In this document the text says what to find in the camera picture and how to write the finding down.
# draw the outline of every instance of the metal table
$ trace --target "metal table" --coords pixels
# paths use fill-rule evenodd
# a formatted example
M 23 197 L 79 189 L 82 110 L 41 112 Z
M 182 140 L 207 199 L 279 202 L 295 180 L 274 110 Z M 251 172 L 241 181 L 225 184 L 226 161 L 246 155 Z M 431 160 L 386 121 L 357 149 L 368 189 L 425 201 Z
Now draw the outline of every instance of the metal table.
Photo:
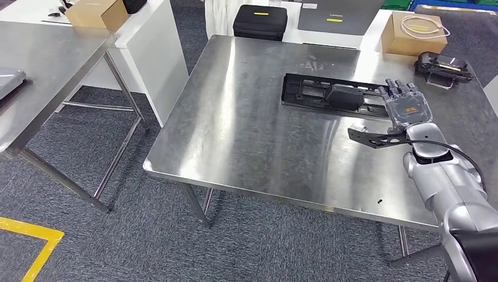
M 100 211 L 108 212 L 99 197 L 138 124 L 142 122 L 147 127 L 107 52 L 115 41 L 113 34 L 105 29 L 0 22 L 0 35 L 0 65 L 22 69 L 27 74 L 26 81 L 0 101 L 0 160 L 19 154 Z M 102 57 L 131 107 L 63 102 Z M 136 114 L 132 128 L 93 195 L 25 147 L 61 103 Z
M 143 167 L 184 183 L 199 219 L 212 189 L 237 191 L 364 219 L 438 231 L 402 166 L 410 146 L 373 150 L 348 138 L 362 123 L 386 132 L 387 119 L 282 105 L 285 73 L 384 84 L 415 82 L 450 143 L 482 165 L 496 207 L 497 117 L 477 79 L 444 90 L 414 75 L 415 57 L 214 36 L 185 85 Z M 201 207 L 191 184 L 208 187 Z

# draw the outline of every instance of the gray laptop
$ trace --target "gray laptop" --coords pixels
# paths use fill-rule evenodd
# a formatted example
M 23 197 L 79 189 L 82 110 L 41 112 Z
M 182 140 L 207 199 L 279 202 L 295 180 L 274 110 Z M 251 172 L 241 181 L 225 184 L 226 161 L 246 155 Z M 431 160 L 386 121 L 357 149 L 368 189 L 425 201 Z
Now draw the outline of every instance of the gray laptop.
M 11 93 L 25 78 L 22 70 L 0 66 L 0 99 Z
M 364 35 L 384 0 L 302 0 L 298 29 Z

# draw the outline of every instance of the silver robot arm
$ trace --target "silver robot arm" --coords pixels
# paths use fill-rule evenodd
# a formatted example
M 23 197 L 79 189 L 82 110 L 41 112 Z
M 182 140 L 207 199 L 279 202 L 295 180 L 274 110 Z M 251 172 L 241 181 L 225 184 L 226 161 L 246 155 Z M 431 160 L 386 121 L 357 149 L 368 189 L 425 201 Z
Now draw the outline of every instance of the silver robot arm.
M 390 134 L 368 133 L 353 125 L 349 137 L 373 148 L 411 144 L 403 166 L 438 222 L 453 280 L 498 281 L 498 211 L 487 202 L 478 167 L 456 145 L 447 145 L 431 122 L 427 101 L 412 83 L 386 81 L 388 88 L 379 92 L 393 122 Z

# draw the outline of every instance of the cardboard box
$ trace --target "cardboard box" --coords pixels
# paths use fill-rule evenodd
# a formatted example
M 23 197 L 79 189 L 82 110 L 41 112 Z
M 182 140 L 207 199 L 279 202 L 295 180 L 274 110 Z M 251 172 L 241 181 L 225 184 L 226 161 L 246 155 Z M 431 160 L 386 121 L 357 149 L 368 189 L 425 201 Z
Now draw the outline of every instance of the cardboard box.
M 446 46 L 446 37 L 438 37 L 432 39 L 417 39 L 406 34 L 401 28 L 401 22 L 406 16 L 412 16 L 417 14 L 409 14 L 403 12 L 393 12 L 391 17 L 382 32 L 382 51 L 384 53 L 418 56 L 420 53 L 425 51 L 431 51 L 434 53 L 441 53 L 443 48 Z M 438 16 L 428 16 L 420 15 L 425 18 L 433 19 L 434 21 L 441 23 L 441 19 Z M 408 19 L 405 24 L 415 30 L 419 31 L 433 31 L 437 29 L 437 26 L 431 22 L 423 19 Z M 443 35 L 445 32 L 440 29 L 437 33 L 432 33 L 429 35 L 412 33 L 418 37 L 431 37 L 437 35 Z
M 66 11 L 73 26 L 116 32 L 128 19 L 123 0 L 80 0 Z

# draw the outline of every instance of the robot finger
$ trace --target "robot finger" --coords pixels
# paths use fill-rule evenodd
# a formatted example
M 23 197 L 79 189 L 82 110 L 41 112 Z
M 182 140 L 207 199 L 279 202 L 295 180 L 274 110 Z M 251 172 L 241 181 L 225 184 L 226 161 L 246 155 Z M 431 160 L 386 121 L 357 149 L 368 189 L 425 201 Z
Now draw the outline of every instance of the robot finger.
M 407 94 L 408 92 L 410 92 L 408 86 L 406 86 L 401 80 L 396 80 L 396 84 L 398 85 L 401 94 Z
M 391 96 L 398 97 L 399 90 L 398 90 L 398 87 L 396 86 L 396 84 L 394 83 L 394 81 L 392 79 L 388 78 L 388 79 L 386 79 L 386 83 L 389 86 L 389 91 L 391 93 Z

